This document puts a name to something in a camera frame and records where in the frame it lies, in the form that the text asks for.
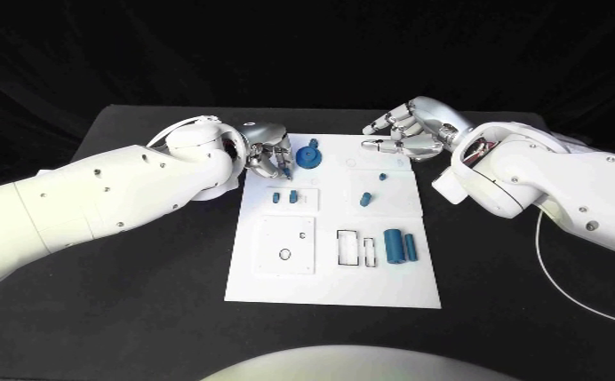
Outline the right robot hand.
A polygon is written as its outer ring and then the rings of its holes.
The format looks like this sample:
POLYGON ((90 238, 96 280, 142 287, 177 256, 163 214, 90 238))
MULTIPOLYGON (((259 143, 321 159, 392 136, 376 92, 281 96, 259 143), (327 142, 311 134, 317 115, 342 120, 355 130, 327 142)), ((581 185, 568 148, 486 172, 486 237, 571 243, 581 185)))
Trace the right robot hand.
POLYGON ((362 129, 365 136, 388 130, 386 138, 365 139, 360 148, 422 162, 451 152, 473 125, 443 102, 418 96, 391 109, 362 129))

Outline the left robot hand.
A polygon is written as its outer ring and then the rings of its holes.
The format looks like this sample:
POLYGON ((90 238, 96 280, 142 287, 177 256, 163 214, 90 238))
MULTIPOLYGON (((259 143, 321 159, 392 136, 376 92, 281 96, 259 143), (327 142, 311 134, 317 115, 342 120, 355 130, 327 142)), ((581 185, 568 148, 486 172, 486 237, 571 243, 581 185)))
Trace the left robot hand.
POLYGON ((285 127, 245 123, 238 131, 245 142, 245 168, 265 179, 291 180, 293 154, 285 127))

